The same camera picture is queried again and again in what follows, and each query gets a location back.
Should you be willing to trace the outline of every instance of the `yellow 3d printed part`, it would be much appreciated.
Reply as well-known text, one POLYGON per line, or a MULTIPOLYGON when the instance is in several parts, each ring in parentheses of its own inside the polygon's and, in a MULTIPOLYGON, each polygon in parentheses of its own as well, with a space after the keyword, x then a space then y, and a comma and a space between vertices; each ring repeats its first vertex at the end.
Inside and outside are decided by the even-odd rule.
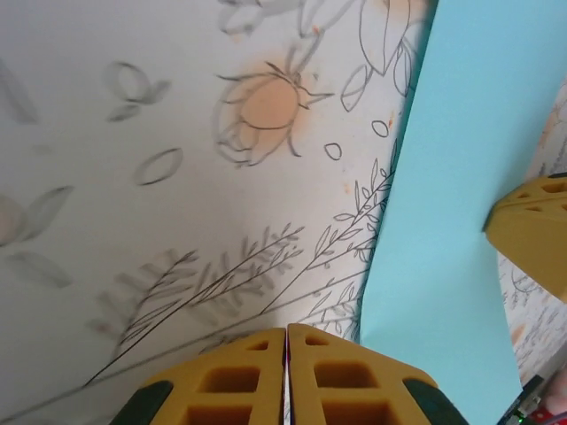
POLYGON ((485 231, 498 251, 567 302, 567 174, 514 190, 494 206, 485 231))
MULTIPOLYGON (((111 425, 284 423, 285 329, 154 376, 111 425)), ((293 425, 468 425, 414 367, 307 325, 287 332, 293 425)))

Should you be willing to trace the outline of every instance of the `yellow plastic piece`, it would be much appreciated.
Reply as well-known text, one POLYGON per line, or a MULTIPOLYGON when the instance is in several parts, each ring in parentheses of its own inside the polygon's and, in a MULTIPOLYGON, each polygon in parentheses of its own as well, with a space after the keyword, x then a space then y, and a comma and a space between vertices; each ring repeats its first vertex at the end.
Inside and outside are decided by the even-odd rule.
POLYGON ((278 425, 283 418, 285 329, 258 332, 144 384, 172 392, 151 425, 278 425))
POLYGON ((288 327, 297 425, 430 425, 404 386, 423 371, 307 325, 288 327))
POLYGON ((486 236, 535 282, 567 302, 567 177, 540 177, 493 208, 486 236))

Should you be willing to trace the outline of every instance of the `orange flower illustration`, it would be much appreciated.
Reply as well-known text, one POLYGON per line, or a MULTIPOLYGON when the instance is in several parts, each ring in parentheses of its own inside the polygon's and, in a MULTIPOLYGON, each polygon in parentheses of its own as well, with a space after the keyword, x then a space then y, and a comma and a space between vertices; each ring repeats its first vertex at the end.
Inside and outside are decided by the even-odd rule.
POLYGON ((307 53, 299 58, 292 48, 284 69, 266 62, 266 71, 221 77, 231 81, 214 114, 214 139, 218 152, 239 166, 256 166, 286 142, 291 153, 293 131, 310 106, 332 96, 314 94, 301 85, 301 71, 321 41, 314 38, 307 53))

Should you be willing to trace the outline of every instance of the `square hole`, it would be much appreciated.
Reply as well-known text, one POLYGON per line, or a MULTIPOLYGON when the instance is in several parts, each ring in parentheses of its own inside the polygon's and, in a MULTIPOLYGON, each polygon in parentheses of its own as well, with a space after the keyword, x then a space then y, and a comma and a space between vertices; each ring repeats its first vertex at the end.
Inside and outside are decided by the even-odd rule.
POLYGON ((315 365, 315 380, 319 388, 377 388, 368 367, 362 363, 344 361, 315 365))
POLYGON ((251 406, 195 406, 189 408, 187 425, 248 425, 251 406))
POLYGON ((307 344, 307 345, 329 345, 329 343, 327 341, 325 341, 324 339, 322 339, 318 336, 313 336, 313 335, 307 335, 305 337, 305 344, 307 344))
POLYGON ((327 425, 402 425, 390 407, 383 403, 323 402, 327 425))
POLYGON ((252 347, 248 347, 246 350, 251 352, 263 352, 264 350, 268 349, 268 341, 262 341, 261 343, 257 343, 252 347))
POLYGON ((559 193, 565 192, 567 190, 567 184, 565 183, 550 183, 541 186, 547 193, 559 193))
POLYGON ((260 379, 257 367, 219 367, 206 374, 200 392, 255 392, 260 379))

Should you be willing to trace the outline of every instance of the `light blue paper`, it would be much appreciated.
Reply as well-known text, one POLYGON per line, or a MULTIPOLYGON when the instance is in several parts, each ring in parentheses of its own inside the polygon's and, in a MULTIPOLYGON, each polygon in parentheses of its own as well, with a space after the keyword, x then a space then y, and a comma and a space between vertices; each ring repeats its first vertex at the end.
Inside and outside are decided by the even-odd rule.
POLYGON ((523 180, 567 72, 564 0, 441 0, 364 293, 361 342, 472 425, 521 390, 482 227, 523 180))

